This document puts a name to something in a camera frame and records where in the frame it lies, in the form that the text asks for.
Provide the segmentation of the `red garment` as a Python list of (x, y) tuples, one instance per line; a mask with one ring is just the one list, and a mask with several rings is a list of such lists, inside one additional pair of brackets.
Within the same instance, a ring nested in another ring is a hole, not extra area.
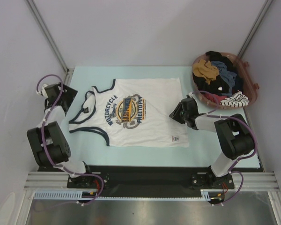
[(212, 93), (204, 93), (204, 97), (207, 99), (209, 103), (221, 104), (221, 102), (227, 99), (227, 96), (219, 96)]

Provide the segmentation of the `black garment pile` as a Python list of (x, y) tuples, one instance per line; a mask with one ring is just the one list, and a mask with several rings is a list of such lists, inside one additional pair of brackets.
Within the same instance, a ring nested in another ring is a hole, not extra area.
[[(242, 78), (240, 78), (240, 75), (238, 74), (236, 67), (233, 66), (233, 63), (227, 57), (223, 57), (219, 52), (215, 52), (215, 51), (209, 51), (206, 52), (205, 54), (209, 56), (209, 59), (207, 59), (207, 61), (223, 62), (227, 66), (228, 71), (237, 74), (235, 78), (235, 86), (232, 89), (232, 94), (234, 94), (237, 91), (243, 91), (244, 81)], [(228, 84), (220, 77), (220, 75), (218, 75), (217, 79), (215, 81), (212, 81), (210, 85), (208, 85), (205, 82), (204, 78), (196, 77), (194, 73), (192, 73), (192, 77), (194, 79), (195, 84), (197, 84), (199, 90), (207, 91), (209, 93), (216, 94), (219, 96), (226, 96), (225, 94), (229, 91)]]

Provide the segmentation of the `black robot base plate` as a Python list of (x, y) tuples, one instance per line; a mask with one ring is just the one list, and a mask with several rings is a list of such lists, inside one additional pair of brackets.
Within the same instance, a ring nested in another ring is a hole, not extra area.
[(116, 198), (195, 198), (201, 190), (234, 190), (240, 177), (236, 172), (255, 175), (261, 168), (235, 168), (233, 174), (213, 178), (207, 167), (137, 167), (88, 165), (92, 176), (71, 178), (59, 169), (41, 168), (37, 172), (43, 188), (102, 188), (101, 197)]

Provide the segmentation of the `pink plastic laundry basket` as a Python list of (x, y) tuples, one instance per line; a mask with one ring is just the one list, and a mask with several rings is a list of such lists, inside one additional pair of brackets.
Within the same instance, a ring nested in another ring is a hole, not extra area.
[[(249, 103), (248, 106), (251, 106), (253, 103), (255, 103), (255, 101), (257, 100), (258, 97), (258, 89), (259, 89), (259, 85), (257, 83), (254, 83), (247, 68), (248, 68), (248, 62), (243, 62), (239, 57), (237, 57), (234, 54), (231, 53), (227, 53), (227, 52), (221, 52), (220, 53), (223, 57), (227, 57), (232, 63), (233, 66), (236, 67), (238, 74), (240, 75), (240, 78), (243, 79), (244, 84), (243, 84), (243, 91), (242, 93), (244, 95), (246, 95), (249, 99)], [(207, 60), (209, 59), (209, 56), (207, 56), (206, 54), (203, 54), (199, 57), (197, 57), (195, 59), (195, 61), (193, 62), (192, 66), (194, 65), (194, 63), (199, 62), (201, 59)], [(198, 87), (197, 84), (195, 84), (194, 79), (192, 79), (193, 81), (193, 88), (194, 90), (198, 91)], [(199, 93), (197, 94), (199, 100), (204, 103), (207, 106), (210, 107), (216, 107), (216, 103), (209, 100), (208, 98), (206, 98), (203, 93)], [(248, 107), (248, 106), (220, 106), (221, 109), (234, 109), (234, 108), (244, 108), (244, 107)]]

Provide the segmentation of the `white graphic tank top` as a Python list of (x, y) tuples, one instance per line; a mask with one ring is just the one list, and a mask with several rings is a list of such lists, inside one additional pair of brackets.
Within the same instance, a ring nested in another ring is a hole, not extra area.
[(114, 79), (112, 86), (92, 86), (69, 132), (101, 135), (113, 147), (188, 147), (186, 125), (170, 118), (182, 99), (179, 78)]

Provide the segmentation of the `mustard yellow garment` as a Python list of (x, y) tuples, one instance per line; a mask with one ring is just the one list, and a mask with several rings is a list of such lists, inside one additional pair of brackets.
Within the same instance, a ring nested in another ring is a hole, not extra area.
[(193, 64), (192, 72), (196, 77), (204, 78), (208, 85), (210, 85), (212, 81), (215, 81), (219, 75), (218, 68), (211, 65), (211, 61), (206, 61), (204, 59), (200, 59)]

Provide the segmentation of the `black white striped garment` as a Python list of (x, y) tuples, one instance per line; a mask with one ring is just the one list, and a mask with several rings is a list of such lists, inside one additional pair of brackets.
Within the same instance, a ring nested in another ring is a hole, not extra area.
[(245, 107), (250, 103), (249, 98), (241, 91), (233, 94), (231, 97), (225, 98), (220, 102), (222, 106), (229, 107)]

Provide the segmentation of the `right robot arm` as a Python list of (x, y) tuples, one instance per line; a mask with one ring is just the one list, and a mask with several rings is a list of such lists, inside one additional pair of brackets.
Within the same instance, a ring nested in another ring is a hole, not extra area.
[(239, 161), (253, 157), (257, 151), (257, 140), (252, 129), (240, 114), (232, 116), (199, 113), (195, 99), (187, 95), (169, 115), (180, 124), (186, 124), (194, 130), (205, 130), (217, 134), (222, 152), (210, 166), (207, 184), (218, 188), (224, 181), (223, 177)]

